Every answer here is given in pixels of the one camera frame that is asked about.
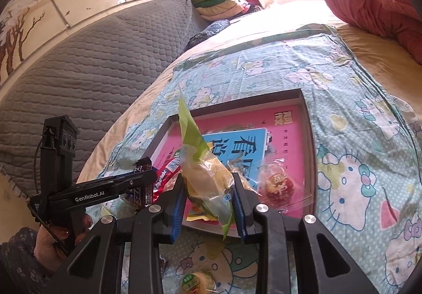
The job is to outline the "person's left hand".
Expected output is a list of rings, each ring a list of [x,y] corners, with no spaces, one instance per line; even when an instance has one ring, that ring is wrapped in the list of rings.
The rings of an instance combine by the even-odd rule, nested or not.
[[[82,220],[84,227],[83,232],[75,237],[74,244],[77,246],[93,224],[93,219],[90,215],[85,214]],[[58,242],[48,230],[41,226],[37,233],[36,245],[33,250],[34,257],[38,262],[44,266],[48,271],[56,272],[66,259],[66,255],[58,248]]]

